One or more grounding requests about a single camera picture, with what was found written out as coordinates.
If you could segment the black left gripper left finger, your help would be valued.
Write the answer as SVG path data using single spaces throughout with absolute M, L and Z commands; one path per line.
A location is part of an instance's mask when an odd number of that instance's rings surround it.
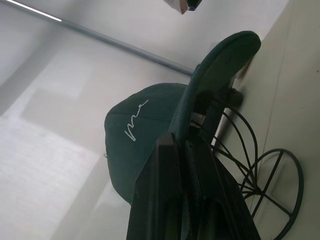
M 160 136 L 135 181 L 126 239 L 181 239 L 186 169 L 175 135 Z

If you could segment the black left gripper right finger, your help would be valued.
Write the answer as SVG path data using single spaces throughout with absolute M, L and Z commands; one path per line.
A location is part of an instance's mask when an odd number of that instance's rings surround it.
M 259 240 L 237 181 L 204 140 L 186 142 L 193 202 L 191 220 L 198 240 Z

